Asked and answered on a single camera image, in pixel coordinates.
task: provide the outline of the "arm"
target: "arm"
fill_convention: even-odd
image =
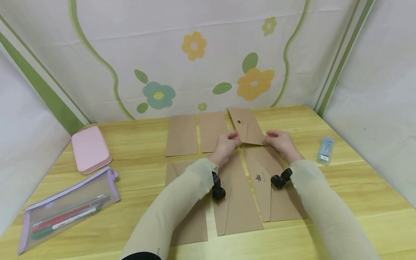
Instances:
[[[379,259],[376,251],[342,199],[331,189],[313,161],[297,151],[290,135],[267,131],[265,142],[280,152],[293,171],[291,180],[315,223],[330,259]]]
[[[220,136],[208,159],[196,161],[172,181],[142,216],[119,259],[128,260],[128,256],[138,252],[167,259],[173,231],[214,185],[211,172],[221,167],[240,144],[237,131]]]

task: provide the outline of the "wrist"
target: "wrist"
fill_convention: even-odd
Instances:
[[[281,155],[288,165],[291,165],[295,161],[305,159],[305,157],[303,157],[303,155],[298,150],[284,152],[281,153]]]
[[[220,168],[224,164],[224,158],[220,154],[218,154],[216,151],[213,152],[209,157],[208,160],[210,160],[211,163],[215,164]]]

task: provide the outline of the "purple zipper trim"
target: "purple zipper trim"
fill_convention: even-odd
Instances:
[[[113,193],[114,196],[114,200],[115,202],[120,201],[120,195],[117,192],[116,189],[116,185],[114,184],[114,180],[117,178],[118,173],[116,171],[112,171],[110,165],[107,165],[106,167],[104,167],[102,170],[100,170],[99,172],[97,172],[96,174],[94,174],[93,176],[89,177],[88,179],[83,180],[82,182],[73,185],[72,187],[61,191],[55,195],[52,195],[50,197],[48,197],[47,199],[44,199],[43,201],[40,201],[38,203],[32,204],[30,206],[28,206],[23,214],[23,228],[22,228],[22,234],[20,236],[20,244],[19,244],[19,248],[17,250],[17,254],[20,255],[25,251],[26,248],[26,244],[27,244],[27,240],[29,238],[29,225],[30,225],[30,213],[29,211],[43,206],[45,204],[48,204],[51,201],[56,200],[57,198],[60,198],[68,193],[70,193],[73,190],[78,189],[79,187],[83,186],[84,184],[86,184],[87,182],[90,182],[92,180],[94,180],[95,178],[97,178],[98,176],[102,175],[103,173],[107,172],[107,176],[108,176],[108,181],[109,181],[109,185],[111,188],[111,191]]]
[[[110,184],[111,191],[113,192],[115,202],[120,201],[120,195],[117,192],[116,184],[114,183],[114,180],[117,178],[118,175],[119,174],[116,171],[110,171],[110,174],[107,174],[108,182]]]
[[[20,235],[20,244],[17,250],[17,254],[20,255],[25,251],[27,239],[29,238],[29,223],[30,223],[30,214],[29,212],[23,213],[23,228],[22,234]]]

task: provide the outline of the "pink box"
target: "pink box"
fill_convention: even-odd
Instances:
[[[113,160],[97,126],[74,134],[71,140],[77,168],[84,175],[106,166]]]

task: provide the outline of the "green flower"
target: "green flower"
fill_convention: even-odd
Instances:
[[[167,85],[157,82],[149,82],[143,88],[143,94],[147,97],[147,103],[154,109],[162,109],[172,105],[172,99],[176,96],[175,90]]]
[[[201,103],[201,104],[199,104],[198,105],[198,109],[199,109],[199,111],[205,111],[205,110],[207,110],[207,104],[205,104],[205,103]]]
[[[268,36],[269,34],[272,34],[275,31],[275,27],[277,25],[276,18],[270,17],[264,20],[264,24],[261,27],[264,31],[264,36]]]

